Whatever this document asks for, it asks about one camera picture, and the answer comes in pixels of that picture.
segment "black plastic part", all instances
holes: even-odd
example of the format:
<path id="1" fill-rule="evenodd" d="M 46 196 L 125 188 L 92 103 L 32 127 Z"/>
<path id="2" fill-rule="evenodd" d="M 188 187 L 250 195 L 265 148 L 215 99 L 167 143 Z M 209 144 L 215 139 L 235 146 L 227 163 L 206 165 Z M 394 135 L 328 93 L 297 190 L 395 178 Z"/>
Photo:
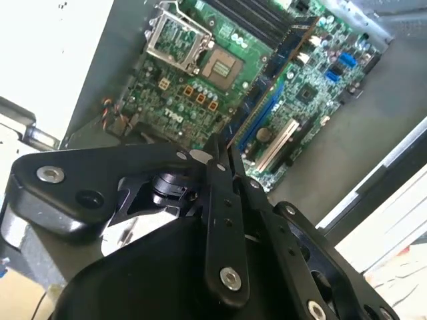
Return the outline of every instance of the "black plastic part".
<path id="1" fill-rule="evenodd" d="M 206 3 L 272 49 L 292 24 L 292 18 L 268 0 L 207 0 Z"/>
<path id="2" fill-rule="evenodd" d="M 293 7 L 297 9 L 300 13 L 307 13 L 310 8 L 309 0 L 296 0 L 293 4 Z"/>
<path id="3" fill-rule="evenodd" d="M 372 71 L 372 69 L 377 65 L 378 62 L 380 62 L 381 59 L 381 55 L 379 54 L 375 54 L 372 58 L 371 61 L 368 62 L 368 64 L 365 66 L 365 68 L 363 68 L 363 72 L 367 75 L 369 74 L 369 72 Z"/>

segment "bolt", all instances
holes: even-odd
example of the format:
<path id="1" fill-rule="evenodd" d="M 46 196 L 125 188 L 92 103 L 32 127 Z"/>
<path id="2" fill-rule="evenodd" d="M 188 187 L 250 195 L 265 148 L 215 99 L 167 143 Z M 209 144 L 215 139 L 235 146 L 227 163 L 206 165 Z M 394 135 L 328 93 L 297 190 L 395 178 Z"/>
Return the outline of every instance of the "bolt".
<path id="1" fill-rule="evenodd" d="M 150 30 L 145 30 L 144 31 L 144 35 L 145 35 L 145 38 L 148 40 L 151 37 L 151 31 Z"/>
<path id="2" fill-rule="evenodd" d="M 385 310 L 385 308 L 380 308 L 380 311 L 382 313 L 382 315 L 387 319 L 387 320 L 393 320 L 393 317 L 391 316 L 391 314 L 389 314 L 389 312 L 387 310 Z"/>
<path id="3" fill-rule="evenodd" d="M 295 210 L 294 208 L 290 207 L 289 205 L 286 206 L 286 211 L 290 214 L 290 215 L 295 215 Z"/>
<path id="4" fill-rule="evenodd" d="M 220 271 L 222 283 L 230 290 L 237 291 L 242 287 L 239 274 L 231 267 L 225 267 Z"/>
<path id="5" fill-rule="evenodd" d="M 258 189 L 260 187 L 260 184 L 254 180 L 251 180 L 251 186 L 255 189 Z"/>
<path id="6" fill-rule="evenodd" d="M 184 155 L 182 152 L 177 152 L 176 153 L 176 155 L 178 156 L 178 158 L 181 158 L 181 159 L 183 159 L 183 160 L 187 160 L 187 156 L 186 155 Z"/>
<path id="7" fill-rule="evenodd" d="M 313 316 L 315 320 L 326 320 L 325 311 L 322 307 L 315 301 L 308 301 L 308 311 Z"/>
<path id="8" fill-rule="evenodd" d="M 226 168 L 225 168 L 221 163 L 218 163 L 216 166 L 217 166 L 217 167 L 218 167 L 218 169 L 219 169 L 219 170 L 221 170 L 221 171 L 225 171 L 225 170 L 226 170 Z"/>
<path id="9" fill-rule="evenodd" d="M 65 174 L 61 168 L 46 165 L 38 168 L 37 177 L 48 183 L 60 183 L 64 180 Z"/>

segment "pcie slot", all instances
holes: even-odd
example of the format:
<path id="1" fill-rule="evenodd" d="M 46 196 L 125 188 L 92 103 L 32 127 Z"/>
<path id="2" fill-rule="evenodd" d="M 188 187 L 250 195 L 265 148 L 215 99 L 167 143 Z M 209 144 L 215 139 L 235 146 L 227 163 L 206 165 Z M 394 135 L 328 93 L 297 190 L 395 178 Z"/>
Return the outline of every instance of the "pcie slot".
<path id="1" fill-rule="evenodd" d="M 299 126 L 300 124 L 294 119 L 290 119 L 288 123 L 286 123 L 286 126 L 279 132 L 272 144 L 264 151 L 260 159 L 256 162 L 255 166 L 258 171 L 264 171 L 268 167 L 286 141 L 289 140 Z"/>

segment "integrated circuit chip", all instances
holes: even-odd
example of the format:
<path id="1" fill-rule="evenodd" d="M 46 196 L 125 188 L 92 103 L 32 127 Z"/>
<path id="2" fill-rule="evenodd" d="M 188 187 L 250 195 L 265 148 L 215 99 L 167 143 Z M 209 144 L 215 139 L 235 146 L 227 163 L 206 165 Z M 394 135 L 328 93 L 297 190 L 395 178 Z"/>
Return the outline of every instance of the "integrated circuit chip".
<path id="1" fill-rule="evenodd" d="M 306 83 L 302 86 L 298 94 L 296 95 L 296 99 L 300 100 L 304 104 L 308 104 L 313 101 L 319 91 L 314 89 L 311 85 Z"/>
<path id="2" fill-rule="evenodd" d="M 228 90 L 243 65 L 242 60 L 216 46 L 201 74 L 219 89 Z"/>

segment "gray surface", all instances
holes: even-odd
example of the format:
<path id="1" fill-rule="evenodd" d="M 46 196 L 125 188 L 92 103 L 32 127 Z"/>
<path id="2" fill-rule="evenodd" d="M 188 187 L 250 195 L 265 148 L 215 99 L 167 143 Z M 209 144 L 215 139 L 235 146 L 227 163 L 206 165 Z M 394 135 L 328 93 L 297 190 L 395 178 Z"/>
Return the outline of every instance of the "gray surface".
<path id="1" fill-rule="evenodd" d="M 377 13 L 408 11 L 427 7 L 426 0 L 354 0 L 358 6 Z"/>
<path id="2" fill-rule="evenodd" d="M 427 43 L 397 39 L 301 155 L 270 201 L 292 202 L 316 224 L 427 115 Z"/>

